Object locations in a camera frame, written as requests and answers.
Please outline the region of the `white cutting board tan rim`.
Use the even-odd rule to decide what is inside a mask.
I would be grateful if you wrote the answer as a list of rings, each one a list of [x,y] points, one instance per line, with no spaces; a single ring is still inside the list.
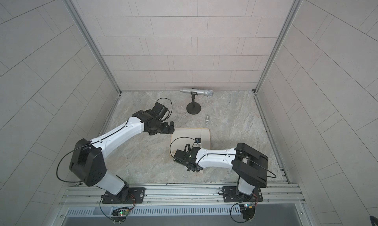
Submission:
[[[190,144],[192,147],[195,138],[200,137],[201,129],[202,128],[176,128],[171,135],[171,144],[169,147],[171,157],[174,157],[177,150],[184,151],[187,144]]]

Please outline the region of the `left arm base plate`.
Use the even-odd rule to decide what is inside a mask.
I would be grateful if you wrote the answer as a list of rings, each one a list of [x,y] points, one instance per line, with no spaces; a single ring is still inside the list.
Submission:
[[[103,204],[140,204],[143,202],[146,188],[127,188],[117,195],[106,191],[101,196]]]

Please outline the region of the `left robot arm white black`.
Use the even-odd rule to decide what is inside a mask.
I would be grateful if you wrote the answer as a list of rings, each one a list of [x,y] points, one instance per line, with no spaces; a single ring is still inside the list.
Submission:
[[[69,169],[86,186],[96,186],[112,195],[119,195],[128,191],[128,184],[107,170],[105,159],[118,147],[140,133],[173,134],[174,130],[173,122],[164,122],[151,115],[148,110],[140,110],[111,131],[89,141],[85,139],[78,141]]]

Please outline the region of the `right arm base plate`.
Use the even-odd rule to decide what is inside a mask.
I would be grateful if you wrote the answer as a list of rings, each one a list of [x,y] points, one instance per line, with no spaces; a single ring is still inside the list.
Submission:
[[[219,195],[223,196],[224,202],[253,201],[263,202],[262,192],[259,187],[253,187],[251,195],[247,195],[238,191],[237,186],[223,186]]]

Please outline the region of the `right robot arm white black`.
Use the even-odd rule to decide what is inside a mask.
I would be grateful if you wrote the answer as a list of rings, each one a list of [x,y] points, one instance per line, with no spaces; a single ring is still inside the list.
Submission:
[[[233,170],[239,176],[235,189],[238,197],[250,197],[256,188],[267,187],[268,157],[245,143],[225,150],[208,150],[199,143],[194,146],[187,144],[184,150],[175,152],[173,160],[192,172],[208,167]]]

